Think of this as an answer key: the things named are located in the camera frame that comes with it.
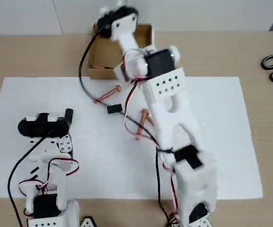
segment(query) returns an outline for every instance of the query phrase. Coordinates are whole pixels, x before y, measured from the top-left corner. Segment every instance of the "white wall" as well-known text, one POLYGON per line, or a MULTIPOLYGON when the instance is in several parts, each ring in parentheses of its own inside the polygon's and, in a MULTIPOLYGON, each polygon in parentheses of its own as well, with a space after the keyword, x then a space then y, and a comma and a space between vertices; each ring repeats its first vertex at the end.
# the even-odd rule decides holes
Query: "white wall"
POLYGON ((0 35, 62 34, 52 0, 0 0, 0 35))
MULTIPOLYGON (((0 35, 85 33, 99 9, 118 0, 0 0, 0 35)), ((157 31, 259 31, 273 23, 273 0, 128 0, 157 31)))

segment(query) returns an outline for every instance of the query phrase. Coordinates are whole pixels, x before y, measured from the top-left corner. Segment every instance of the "robotic arm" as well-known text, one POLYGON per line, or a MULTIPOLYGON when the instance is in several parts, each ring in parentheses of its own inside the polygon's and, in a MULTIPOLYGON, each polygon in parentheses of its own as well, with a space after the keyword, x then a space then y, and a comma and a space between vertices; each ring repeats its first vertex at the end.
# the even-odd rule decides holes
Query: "robotic arm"
POLYGON ((188 103, 184 69, 177 68, 178 49, 175 46, 160 51, 152 46, 140 49, 133 36, 137 17, 138 12, 132 7, 105 10, 98 27, 103 26, 102 35, 119 42, 122 49, 124 61, 114 69, 117 78, 145 79, 140 88, 152 114, 160 159, 175 171, 178 219, 181 226, 187 227, 215 210, 216 163, 205 151, 203 135, 188 103), (164 105, 166 98, 172 99, 169 111, 164 105), (191 144, 173 151, 172 134, 176 125, 183 128, 191 144))

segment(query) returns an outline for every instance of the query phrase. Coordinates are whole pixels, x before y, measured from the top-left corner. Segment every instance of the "white paper sheet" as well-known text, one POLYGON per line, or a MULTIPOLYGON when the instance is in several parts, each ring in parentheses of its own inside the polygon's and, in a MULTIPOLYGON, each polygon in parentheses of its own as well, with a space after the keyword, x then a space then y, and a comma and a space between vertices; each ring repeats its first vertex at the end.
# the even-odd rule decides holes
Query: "white paper sheet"
MULTIPOLYGON (((219 199, 250 199, 263 196, 252 144, 247 112, 239 78, 187 78, 188 94, 203 131, 207 152, 215 154, 219 168, 219 199)), ((99 96, 118 81, 84 79, 99 96)), ((130 87, 108 100, 124 103, 130 87)), ((38 112, 64 113, 74 109, 71 125, 74 157, 80 170, 68 177, 68 191, 75 198, 155 199, 155 146, 146 139, 136 141, 123 129, 123 117, 108 115, 104 107, 93 105, 82 92, 77 78, 5 78, 0 92, 0 197, 7 197, 7 180, 17 160, 30 148, 17 125, 38 112)), ((136 90, 129 114, 140 119, 146 107, 136 90)), ((175 147, 188 137, 175 130, 175 147)), ((21 197, 17 183, 26 172, 24 161, 13 177, 14 197, 21 197)), ((169 175, 161 169, 162 196, 171 198, 169 175)))

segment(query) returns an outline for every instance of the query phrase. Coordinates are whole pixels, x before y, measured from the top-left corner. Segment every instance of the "light wood desk surface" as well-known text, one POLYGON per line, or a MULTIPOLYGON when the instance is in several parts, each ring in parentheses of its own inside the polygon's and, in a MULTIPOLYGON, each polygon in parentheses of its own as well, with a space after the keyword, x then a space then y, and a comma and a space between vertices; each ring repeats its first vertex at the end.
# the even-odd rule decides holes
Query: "light wood desk surface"
MULTIPOLYGON (((88 41, 88 35, 0 37, 0 87, 4 77, 77 76, 88 41)), ((187 75, 239 76, 264 198, 218 201, 210 219, 214 227, 273 226, 273 83, 270 72, 260 68, 261 59, 273 53, 273 32, 157 33, 156 44, 159 48, 177 45, 187 75)), ((81 215, 93 215, 98 227, 162 227, 165 223, 156 201, 79 202, 81 215)), ((17 203, 22 211, 23 201, 17 203)), ((0 227, 4 226, 18 226, 8 199, 0 199, 0 227)))

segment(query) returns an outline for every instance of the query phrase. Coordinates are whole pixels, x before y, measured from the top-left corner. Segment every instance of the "copper screw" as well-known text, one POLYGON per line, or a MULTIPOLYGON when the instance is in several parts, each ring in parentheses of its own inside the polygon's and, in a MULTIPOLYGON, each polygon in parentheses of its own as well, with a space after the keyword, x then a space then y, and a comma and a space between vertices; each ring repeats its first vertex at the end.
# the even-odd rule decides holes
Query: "copper screw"
POLYGON ((121 85, 116 85, 116 87, 115 87, 113 90, 107 92, 106 94, 102 95, 100 98, 96 99, 96 100, 94 101, 94 104, 97 104, 97 103, 99 103, 99 101, 102 101, 102 100, 104 100, 104 99, 106 99, 106 98, 112 96, 112 95, 115 94, 116 92, 119 92, 119 93, 120 93, 121 91, 122 91, 121 85))
MULTIPOLYGON (((141 113, 142 113, 142 116, 141 116, 140 125, 141 125, 142 127, 144 126, 144 123, 145 123, 145 120, 146 120, 146 119, 150 122, 150 124, 152 124, 152 125, 154 124, 153 121, 152 121, 152 119, 151 119, 151 117, 149 116, 149 111, 148 111, 147 109, 142 109, 142 110, 141 110, 141 113)), ((137 132, 136 132, 136 134, 137 134, 136 140, 139 140, 139 139, 140 139, 140 138, 138 137, 138 135, 141 135, 141 133, 142 133, 143 128, 142 128, 141 126, 139 126, 138 129, 137 129, 137 132)))
POLYGON ((111 68, 111 67, 108 67, 108 66, 99 66, 99 65, 96 65, 96 64, 92 64, 92 65, 90 65, 90 67, 92 68, 92 69, 109 69, 109 70, 111 70, 111 69, 113 69, 113 68, 111 68))

